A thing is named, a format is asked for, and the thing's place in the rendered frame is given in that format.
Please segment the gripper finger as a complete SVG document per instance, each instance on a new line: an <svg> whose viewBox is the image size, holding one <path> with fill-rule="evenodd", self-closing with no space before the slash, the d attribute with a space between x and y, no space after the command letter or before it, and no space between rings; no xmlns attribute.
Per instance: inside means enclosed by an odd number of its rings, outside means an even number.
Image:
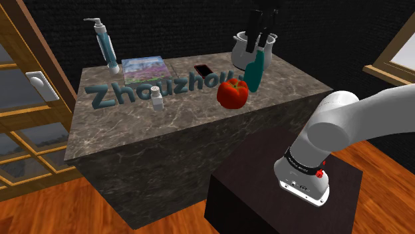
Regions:
<svg viewBox="0 0 415 234"><path fill-rule="evenodd" d="M255 48L256 40L259 35L262 14L263 12L260 10L250 11L247 29L245 31L245 35L247 36L247 46L245 51L248 53L252 53Z"/></svg>
<svg viewBox="0 0 415 234"><path fill-rule="evenodd" d="M259 47L263 48L265 46L269 33L273 30L273 27L275 26L278 12L278 9L268 9L263 12L260 24L261 36L259 39Z"/></svg>

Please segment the white pot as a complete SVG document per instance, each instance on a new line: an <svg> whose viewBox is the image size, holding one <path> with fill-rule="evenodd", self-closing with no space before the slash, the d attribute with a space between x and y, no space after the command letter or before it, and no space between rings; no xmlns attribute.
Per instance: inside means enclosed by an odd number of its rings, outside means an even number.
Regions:
<svg viewBox="0 0 415 234"><path fill-rule="evenodd" d="M255 60L260 36L258 36L255 42L255 48L252 53L249 53L246 51L247 36L245 35L245 31L239 32L233 38L235 39L236 44L233 47L233 50L231 52L231 61L235 67L239 68L240 70L245 70L246 66ZM275 43L276 39L277 39L277 35L273 33L269 33L267 42L265 44L265 52L264 52L265 59L264 59L263 70L266 70L268 66L271 64L272 48L273 48L273 44Z"/></svg>

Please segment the red black phone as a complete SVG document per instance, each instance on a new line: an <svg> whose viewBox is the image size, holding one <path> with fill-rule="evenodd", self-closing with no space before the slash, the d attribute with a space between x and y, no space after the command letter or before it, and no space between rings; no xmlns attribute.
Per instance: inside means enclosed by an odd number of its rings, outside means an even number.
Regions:
<svg viewBox="0 0 415 234"><path fill-rule="evenodd" d="M195 65L194 68L202 78L205 78L207 75L213 73L211 68L208 67L206 64Z"/></svg>

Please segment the red bell pepper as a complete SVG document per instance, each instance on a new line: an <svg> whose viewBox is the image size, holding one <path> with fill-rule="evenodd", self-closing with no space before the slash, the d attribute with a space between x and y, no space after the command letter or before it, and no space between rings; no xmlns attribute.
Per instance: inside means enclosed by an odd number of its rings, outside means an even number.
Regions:
<svg viewBox="0 0 415 234"><path fill-rule="evenodd" d="M227 109L239 109L243 107L247 98L247 84L236 78L221 83L217 90L217 101Z"/></svg>

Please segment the book with flower field cover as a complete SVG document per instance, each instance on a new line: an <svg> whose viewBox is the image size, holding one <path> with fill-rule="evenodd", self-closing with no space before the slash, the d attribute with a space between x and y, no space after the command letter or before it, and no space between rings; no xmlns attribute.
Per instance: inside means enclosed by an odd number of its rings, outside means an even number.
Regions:
<svg viewBox="0 0 415 234"><path fill-rule="evenodd" d="M155 84L172 78L161 56L123 59L122 71L125 85L132 88L139 84Z"/></svg>

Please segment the white salt shaker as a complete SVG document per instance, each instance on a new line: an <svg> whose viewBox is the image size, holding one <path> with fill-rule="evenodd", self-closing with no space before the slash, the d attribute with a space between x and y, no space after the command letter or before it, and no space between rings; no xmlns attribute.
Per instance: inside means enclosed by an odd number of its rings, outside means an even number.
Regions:
<svg viewBox="0 0 415 234"><path fill-rule="evenodd" d="M151 100L153 109L155 111L160 111L164 108L163 98L162 94L160 93L160 89L158 86L153 86L151 88Z"/></svg>

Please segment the white teal pump bottle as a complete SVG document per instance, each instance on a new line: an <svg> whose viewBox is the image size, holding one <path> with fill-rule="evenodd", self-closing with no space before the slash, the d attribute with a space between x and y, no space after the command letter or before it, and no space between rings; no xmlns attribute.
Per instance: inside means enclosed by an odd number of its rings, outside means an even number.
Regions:
<svg viewBox="0 0 415 234"><path fill-rule="evenodd" d="M107 63L110 74L118 74L120 68L116 62L116 54L114 52L110 36L106 27L101 23L100 18L86 18L84 21L94 21L94 30L96 39L99 43L102 55Z"/></svg>

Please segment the dark robot stand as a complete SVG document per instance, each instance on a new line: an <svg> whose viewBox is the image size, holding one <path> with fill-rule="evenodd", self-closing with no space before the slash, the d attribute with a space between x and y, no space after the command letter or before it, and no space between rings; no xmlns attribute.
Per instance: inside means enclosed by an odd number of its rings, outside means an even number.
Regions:
<svg viewBox="0 0 415 234"><path fill-rule="evenodd" d="M210 179L204 217L219 234L351 234L362 171L329 155L321 207L280 188L273 170L294 141L281 128L250 134Z"/></svg>

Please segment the teal block letters sign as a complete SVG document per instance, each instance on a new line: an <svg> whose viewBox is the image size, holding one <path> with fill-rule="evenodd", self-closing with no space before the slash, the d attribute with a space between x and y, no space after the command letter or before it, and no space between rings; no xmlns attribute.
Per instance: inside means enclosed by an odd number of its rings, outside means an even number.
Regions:
<svg viewBox="0 0 415 234"><path fill-rule="evenodd" d="M104 97L108 92L109 86L106 84L87 86L84 90L87 94L94 94L95 97L92 100L92 107L96 109L106 108L114 106L116 104L124 104L123 95L127 94L131 102L135 102L136 98L141 100L151 100L151 88L153 86L158 86L162 97L181 94L195 89L203 89L203 87L214 88L220 86L221 83L232 79L233 71L221 72L220 75L215 73L207 75L205 78L202 78L200 75L195 75L193 72L189 73L187 78L175 78L169 79L166 81L166 89L163 89L163 84L157 82L155 85L151 84L140 84L136 88L131 88L129 86L120 86L118 83L113 82L111 87L115 93L116 98L111 100L105 100ZM243 76L239 76L238 80L243 81Z"/></svg>

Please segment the wooden glass pane door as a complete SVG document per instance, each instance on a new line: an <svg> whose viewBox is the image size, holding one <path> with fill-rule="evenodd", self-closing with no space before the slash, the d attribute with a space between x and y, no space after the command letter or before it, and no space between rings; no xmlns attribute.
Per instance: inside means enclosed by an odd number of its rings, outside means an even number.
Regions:
<svg viewBox="0 0 415 234"><path fill-rule="evenodd" d="M76 93L23 0L0 0L0 202L78 179Z"/></svg>

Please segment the wooden frame window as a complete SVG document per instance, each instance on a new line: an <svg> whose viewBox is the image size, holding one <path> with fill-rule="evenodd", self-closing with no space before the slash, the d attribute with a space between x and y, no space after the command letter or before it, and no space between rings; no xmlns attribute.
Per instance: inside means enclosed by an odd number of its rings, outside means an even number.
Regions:
<svg viewBox="0 0 415 234"><path fill-rule="evenodd" d="M415 84L415 12L374 63L362 70L396 86Z"/></svg>

